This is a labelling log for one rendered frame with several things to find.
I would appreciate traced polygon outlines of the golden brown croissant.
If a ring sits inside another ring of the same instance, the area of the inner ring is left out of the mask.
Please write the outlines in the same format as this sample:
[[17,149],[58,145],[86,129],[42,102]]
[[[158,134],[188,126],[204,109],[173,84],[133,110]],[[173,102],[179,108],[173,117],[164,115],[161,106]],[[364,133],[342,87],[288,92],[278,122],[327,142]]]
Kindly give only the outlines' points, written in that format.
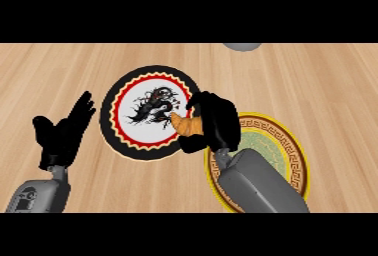
[[203,120],[200,117],[184,118],[172,113],[172,125],[181,136],[203,135]]

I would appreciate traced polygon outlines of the black red dragon plate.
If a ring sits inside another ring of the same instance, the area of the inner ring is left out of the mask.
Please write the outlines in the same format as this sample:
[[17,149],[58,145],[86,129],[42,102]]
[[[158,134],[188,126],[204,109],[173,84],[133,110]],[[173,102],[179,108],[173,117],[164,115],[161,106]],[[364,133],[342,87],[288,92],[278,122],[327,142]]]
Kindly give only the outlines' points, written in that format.
[[178,68],[150,65],[130,71],[113,85],[102,101],[99,125],[113,150],[135,161],[161,160],[181,150],[172,114],[200,116],[187,109],[200,91],[195,81]]

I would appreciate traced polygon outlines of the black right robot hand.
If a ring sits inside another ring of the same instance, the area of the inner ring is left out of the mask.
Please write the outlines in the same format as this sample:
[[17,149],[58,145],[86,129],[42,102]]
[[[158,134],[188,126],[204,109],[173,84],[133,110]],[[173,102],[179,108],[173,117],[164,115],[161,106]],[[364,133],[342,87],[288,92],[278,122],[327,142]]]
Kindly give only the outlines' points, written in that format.
[[181,148],[191,154],[210,148],[213,152],[228,148],[238,150],[241,142],[241,124],[235,104],[209,91],[197,92],[187,104],[187,109],[198,105],[203,120],[203,135],[179,137]]

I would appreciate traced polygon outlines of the grey rounded object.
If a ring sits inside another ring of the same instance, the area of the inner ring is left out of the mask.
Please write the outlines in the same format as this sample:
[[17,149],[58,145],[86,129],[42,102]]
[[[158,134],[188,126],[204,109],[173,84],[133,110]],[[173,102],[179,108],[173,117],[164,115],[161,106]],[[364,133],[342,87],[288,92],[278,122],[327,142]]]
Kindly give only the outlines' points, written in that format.
[[225,43],[225,46],[240,52],[249,52],[260,47],[260,43]]

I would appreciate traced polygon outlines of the yellow brown patterned plate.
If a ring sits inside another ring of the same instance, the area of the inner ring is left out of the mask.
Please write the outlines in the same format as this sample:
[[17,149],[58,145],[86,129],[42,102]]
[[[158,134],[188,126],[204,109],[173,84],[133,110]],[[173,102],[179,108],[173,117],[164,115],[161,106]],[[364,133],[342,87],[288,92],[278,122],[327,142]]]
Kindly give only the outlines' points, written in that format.
[[[283,175],[303,199],[309,197],[311,167],[302,145],[284,124],[257,112],[240,112],[241,143],[238,150],[253,148]],[[240,205],[231,200],[221,185],[221,169],[210,149],[204,151],[207,181],[216,198],[232,213],[243,213]]]

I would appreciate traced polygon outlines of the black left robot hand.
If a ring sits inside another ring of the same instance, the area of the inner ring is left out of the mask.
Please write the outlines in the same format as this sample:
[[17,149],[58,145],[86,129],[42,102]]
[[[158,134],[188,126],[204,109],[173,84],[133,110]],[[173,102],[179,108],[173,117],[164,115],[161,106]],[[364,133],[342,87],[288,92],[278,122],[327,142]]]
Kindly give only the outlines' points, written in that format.
[[42,146],[40,169],[51,166],[70,167],[80,148],[80,143],[96,108],[92,93],[86,91],[80,96],[70,115],[58,124],[45,116],[33,118],[36,140]]

